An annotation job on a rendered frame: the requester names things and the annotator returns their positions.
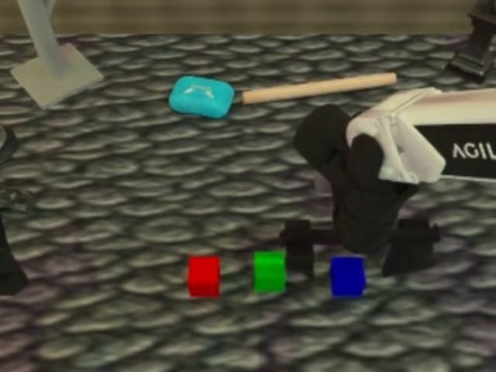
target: green cube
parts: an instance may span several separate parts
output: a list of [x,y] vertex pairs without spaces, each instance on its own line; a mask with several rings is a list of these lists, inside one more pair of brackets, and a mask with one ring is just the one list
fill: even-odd
[[284,252],[255,252],[253,269],[255,271],[255,292],[284,292],[286,290]]

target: red cube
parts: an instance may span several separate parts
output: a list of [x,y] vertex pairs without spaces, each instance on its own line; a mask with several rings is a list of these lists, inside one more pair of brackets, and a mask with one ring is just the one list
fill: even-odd
[[188,290],[191,297],[220,296],[220,258],[217,256],[189,257]]

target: blue soap bar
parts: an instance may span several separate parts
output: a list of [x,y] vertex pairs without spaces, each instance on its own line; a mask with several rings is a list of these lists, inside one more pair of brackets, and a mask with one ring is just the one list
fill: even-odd
[[333,257],[329,268],[333,297],[362,297],[367,279],[362,257]]
[[234,89],[224,81],[198,76],[183,76],[176,81],[169,105],[183,114],[221,119],[233,103]]

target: cobblestone surface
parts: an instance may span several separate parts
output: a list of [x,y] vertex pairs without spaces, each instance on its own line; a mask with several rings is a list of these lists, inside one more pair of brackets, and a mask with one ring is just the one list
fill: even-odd
[[[331,201],[289,146],[314,107],[350,114],[395,89],[477,88],[442,72],[457,36],[66,36],[105,75],[40,111],[9,69],[33,57],[0,38],[0,122],[22,142],[2,170],[34,191],[34,215],[6,215],[32,284],[0,302],[2,372],[489,372],[496,366],[495,184],[440,181],[404,209],[445,239],[437,267],[381,278],[364,299],[331,299],[330,252],[317,279],[255,295],[253,250],[281,222],[327,221]],[[167,93],[182,74],[237,91],[395,71],[394,87],[182,116]],[[494,86],[491,76],[485,86]],[[188,254],[222,257],[222,298],[192,301]]]

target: brown background strip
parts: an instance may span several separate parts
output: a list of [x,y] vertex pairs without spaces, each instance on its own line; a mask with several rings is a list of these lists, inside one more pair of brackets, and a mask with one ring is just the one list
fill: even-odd
[[[475,0],[57,0],[56,33],[467,33]],[[26,33],[16,0],[0,33]]]

